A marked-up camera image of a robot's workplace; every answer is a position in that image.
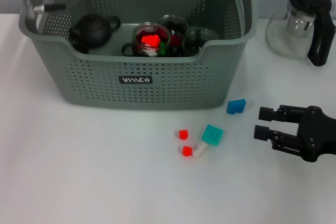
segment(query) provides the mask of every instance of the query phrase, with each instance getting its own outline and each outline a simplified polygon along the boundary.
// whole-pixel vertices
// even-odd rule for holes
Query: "basket label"
[[[120,84],[152,84],[152,76],[118,76]]]

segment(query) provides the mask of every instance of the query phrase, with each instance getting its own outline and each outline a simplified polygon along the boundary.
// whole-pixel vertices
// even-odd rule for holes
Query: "teapot lid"
[[[311,16],[317,15],[320,10],[331,11],[332,0],[289,0],[290,4],[299,12]]]
[[[98,30],[101,27],[106,25],[106,21],[105,19],[97,14],[89,14],[84,16],[81,20],[80,20],[80,24],[82,29],[84,30]]]

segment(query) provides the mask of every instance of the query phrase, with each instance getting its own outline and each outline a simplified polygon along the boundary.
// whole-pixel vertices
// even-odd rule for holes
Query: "blue block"
[[[202,136],[202,140],[211,145],[219,145],[220,139],[223,136],[224,131],[217,127],[208,125]]]
[[[237,101],[229,101],[227,105],[226,112],[228,114],[236,114],[236,113],[243,113],[246,106],[246,100],[237,100]]]

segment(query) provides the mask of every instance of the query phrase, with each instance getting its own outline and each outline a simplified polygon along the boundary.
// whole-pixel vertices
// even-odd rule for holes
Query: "black teapot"
[[[103,18],[97,14],[89,14],[71,28],[70,38],[74,44],[82,44],[87,48],[98,48],[109,41],[114,31],[118,30],[121,22],[117,16]]]

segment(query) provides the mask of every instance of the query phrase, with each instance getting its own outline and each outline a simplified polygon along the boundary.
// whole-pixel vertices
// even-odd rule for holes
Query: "small red cube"
[[[182,154],[185,157],[190,157],[193,155],[193,149],[189,146],[184,146],[182,149]]]
[[[178,137],[181,140],[186,140],[188,138],[188,130],[181,130],[178,132]]]

